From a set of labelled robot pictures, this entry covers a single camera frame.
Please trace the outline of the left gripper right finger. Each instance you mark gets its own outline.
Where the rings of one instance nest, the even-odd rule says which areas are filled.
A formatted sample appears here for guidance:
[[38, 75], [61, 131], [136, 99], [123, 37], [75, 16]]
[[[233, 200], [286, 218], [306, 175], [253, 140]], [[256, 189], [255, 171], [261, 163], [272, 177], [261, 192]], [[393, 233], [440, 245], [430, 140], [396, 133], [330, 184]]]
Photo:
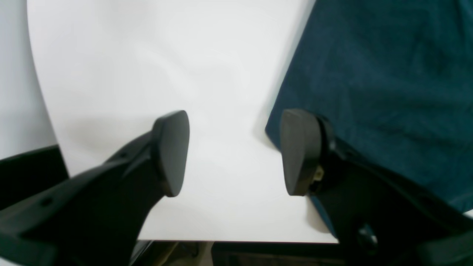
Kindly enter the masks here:
[[472, 219], [369, 162], [324, 117], [286, 109], [279, 138], [287, 193], [316, 199], [346, 264], [472, 265]]

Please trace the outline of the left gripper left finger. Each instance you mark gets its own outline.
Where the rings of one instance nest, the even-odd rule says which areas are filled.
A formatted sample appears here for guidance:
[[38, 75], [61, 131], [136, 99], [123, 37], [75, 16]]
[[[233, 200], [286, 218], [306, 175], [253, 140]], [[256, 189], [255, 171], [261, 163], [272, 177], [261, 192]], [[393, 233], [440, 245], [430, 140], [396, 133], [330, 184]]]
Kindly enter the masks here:
[[190, 123], [184, 110], [106, 162], [1, 211], [1, 257], [24, 266], [127, 266], [159, 200], [184, 183]]

